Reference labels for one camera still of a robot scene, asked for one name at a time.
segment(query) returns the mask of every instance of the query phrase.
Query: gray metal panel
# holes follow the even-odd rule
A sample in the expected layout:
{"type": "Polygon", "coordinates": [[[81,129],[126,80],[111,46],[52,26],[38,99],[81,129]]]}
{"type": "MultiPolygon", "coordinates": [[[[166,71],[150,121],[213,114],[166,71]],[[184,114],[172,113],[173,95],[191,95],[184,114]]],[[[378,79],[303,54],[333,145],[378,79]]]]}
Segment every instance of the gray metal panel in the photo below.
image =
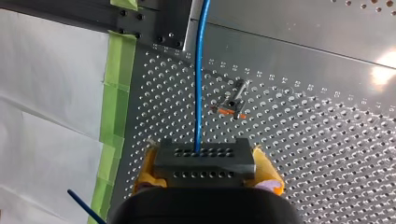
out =
{"type": "MultiPolygon", "coordinates": [[[[196,20],[200,2],[196,2],[192,13],[196,20]]],[[[396,67],[396,56],[392,61],[381,60],[396,50],[396,4],[393,3],[216,0],[211,3],[208,22],[396,67]]]]}
{"type": "MultiPolygon", "coordinates": [[[[262,144],[306,223],[396,222],[396,70],[214,25],[204,52],[203,141],[262,144]],[[247,119],[213,114],[238,78],[250,80],[247,119]]],[[[137,46],[112,209],[130,195],[147,139],[193,141],[193,68],[183,61],[191,54],[137,46]]]]}

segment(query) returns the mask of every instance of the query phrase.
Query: metal bracket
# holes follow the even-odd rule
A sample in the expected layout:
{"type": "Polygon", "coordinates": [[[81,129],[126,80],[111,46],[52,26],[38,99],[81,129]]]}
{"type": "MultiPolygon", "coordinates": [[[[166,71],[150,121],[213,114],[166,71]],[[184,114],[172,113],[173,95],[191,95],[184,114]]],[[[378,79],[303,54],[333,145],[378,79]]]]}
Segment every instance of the metal bracket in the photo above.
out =
{"type": "Polygon", "coordinates": [[[192,0],[139,0],[138,11],[108,0],[0,0],[0,8],[107,33],[135,35],[139,41],[183,50],[192,0]]]}
{"type": "Polygon", "coordinates": [[[139,1],[138,11],[120,9],[117,27],[139,41],[183,50],[190,23],[192,0],[139,1]]]}
{"type": "Polygon", "coordinates": [[[241,114],[245,107],[246,101],[242,99],[242,93],[248,88],[248,81],[240,79],[235,83],[236,93],[233,97],[224,94],[221,96],[219,102],[212,107],[215,113],[226,115],[233,115],[234,119],[245,119],[246,115],[241,114]]]}

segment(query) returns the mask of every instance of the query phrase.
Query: orange tape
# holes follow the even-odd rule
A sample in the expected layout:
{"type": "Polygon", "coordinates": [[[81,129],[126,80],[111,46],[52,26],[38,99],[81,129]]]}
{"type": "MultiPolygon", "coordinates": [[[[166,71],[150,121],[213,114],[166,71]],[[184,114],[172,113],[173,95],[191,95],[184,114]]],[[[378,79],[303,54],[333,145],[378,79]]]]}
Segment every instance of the orange tape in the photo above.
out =
{"type": "MultiPolygon", "coordinates": [[[[235,111],[233,111],[233,110],[231,110],[231,109],[222,109],[222,108],[219,108],[218,111],[220,112],[220,114],[223,114],[223,115],[233,115],[233,114],[235,113],[235,111]]],[[[244,114],[240,114],[239,117],[240,117],[241,119],[245,119],[247,116],[244,115],[244,114]]]]}

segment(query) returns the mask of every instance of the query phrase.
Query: metal frame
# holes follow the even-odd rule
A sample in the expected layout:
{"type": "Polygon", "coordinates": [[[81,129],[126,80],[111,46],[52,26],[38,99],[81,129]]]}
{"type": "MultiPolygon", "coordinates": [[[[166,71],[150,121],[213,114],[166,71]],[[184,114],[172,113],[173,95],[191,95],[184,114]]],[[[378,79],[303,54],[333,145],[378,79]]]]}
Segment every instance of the metal frame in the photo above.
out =
{"type": "Polygon", "coordinates": [[[140,1],[138,11],[109,0],[0,0],[0,8],[99,32],[135,35],[140,42],[184,49],[192,0],[140,1]]]}

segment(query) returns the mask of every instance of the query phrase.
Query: black cylindrical object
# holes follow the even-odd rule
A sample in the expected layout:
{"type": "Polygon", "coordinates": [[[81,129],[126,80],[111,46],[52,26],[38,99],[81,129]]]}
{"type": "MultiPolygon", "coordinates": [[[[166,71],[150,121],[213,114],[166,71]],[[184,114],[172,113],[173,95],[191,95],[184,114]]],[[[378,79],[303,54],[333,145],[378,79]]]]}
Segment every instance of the black cylindrical object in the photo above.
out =
{"type": "Polygon", "coordinates": [[[152,188],[117,210],[110,224],[301,224],[296,210],[270,191],[251,188],[152,188]]]}

